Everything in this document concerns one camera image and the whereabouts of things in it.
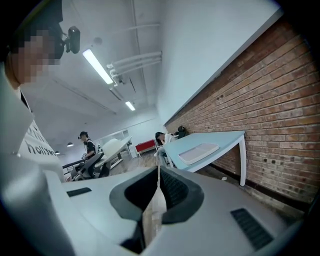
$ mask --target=black t-shirt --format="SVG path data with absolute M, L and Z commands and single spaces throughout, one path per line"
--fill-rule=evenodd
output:
M 94 154 L 91 155 L 89 158 L 92 158 L 96 154 L 96 146 L 93 144 L 92 141 L 88 140 L 86 142 L 86 153 L 89 154 L 89 152 L 94 151 Z

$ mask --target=white table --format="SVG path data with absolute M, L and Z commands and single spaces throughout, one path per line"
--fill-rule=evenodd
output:
M 240 185 L 244 186 L 246 183 L 247 172 L 247 156 L 244 134 L 245 131 L 243 130 L 192 133 L 186 137 L 165 144 L 163 147 L 165 149 L 171 167 L 174 167 L 174 163 L 178 169 L 194 173 L 212 163 L 213 161 L 217 160 L 225 153 L 230 151 L 235 145 L 239 144 L 241 159 Z M 179 154 L 190 150 L 201 143 L 217 144 L 219 145 L 219 149 L 191 165 L 186 165 L 183 161 L 181 161 L 178 156 Z

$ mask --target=ceiling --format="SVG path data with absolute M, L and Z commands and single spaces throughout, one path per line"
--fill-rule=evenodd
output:
M 83 57 L 91 49 L 101 65 L 139 54 L 161 51 L 160 26 L 128 28 L 160 23 L 161 0 L 62 0 L 62 30 L 76 26 L 80 32 L 80 52 L 64 53 L 60 65 L 34 83 L 22 87 L 35 121 L 54 150 L 63 151 L 87 124 L 102 118 L 112 122 L 114 115 L 130 112 L 126 101 L 139 109 L 155 102 L 160 64 L 123 75 L 125 84 L 116 89 L 117 99 L 108 85 Z M 94 38 L 102 44 L 94 43 Z

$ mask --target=fluorescent light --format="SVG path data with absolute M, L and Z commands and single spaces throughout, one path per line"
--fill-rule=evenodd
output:
M 102 79 L 108 84 L 112 84 L 114 81 L 110 78 L 105 69 L 101 66 L 100 62 L 94 56 L 90 49 L 85 50 L 82 55 L 86 58 L 86 60 L 91 64 L 91 66 L 97 71 L 97 73 L 102 77 Z
M 136 110 L 136 109 L 134 108 L 134 106 L 132 106 L 132 104 L 130 103 L 130 101 L 127 101 L 125 104 L 126 104 L 126 105 L 129 107 L 129 109 L 131 109 L 132 111 Z

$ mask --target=floor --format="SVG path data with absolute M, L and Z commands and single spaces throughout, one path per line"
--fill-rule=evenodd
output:
M 129 154 L 123 154 L 122 158 L 123 161 L 119 163 L 116 167 L 114 167 L 110 171 L 110 176 L 118 175 L 126 172 L 130 172 L 135 170 L 139 167 L 152 167 L 152 166 L 159 166 L 160 159 L 159 157 L 155 157 L 154 153 L 155 150 L 151 150 L 148 152 L 143 153 L 142 157 L 132 158 Z M 226 179 L 227 182 L 236 185 L 237 187 L 244 189 L 243 187 L 239 186 L 239 182 L 230 176 L 225 175 L 224 173 L 219 172 L 218 170 L 206 166 L 196 173 L 200 175 L 205 175 L 211 178 L 216 178 L 221 180 L 222 178 Z M 143 223 L 143 232 L 145 243 L 148 246 L 150 242 L 155 238 L 157 233 L 161 229 L 161 217 L 164 212 L 166 212 L 166 201 L 165 197 L 160 189 L 160 179 L 158 179 L 158 188 L 145 209 L 143 213 L 142 223 Z

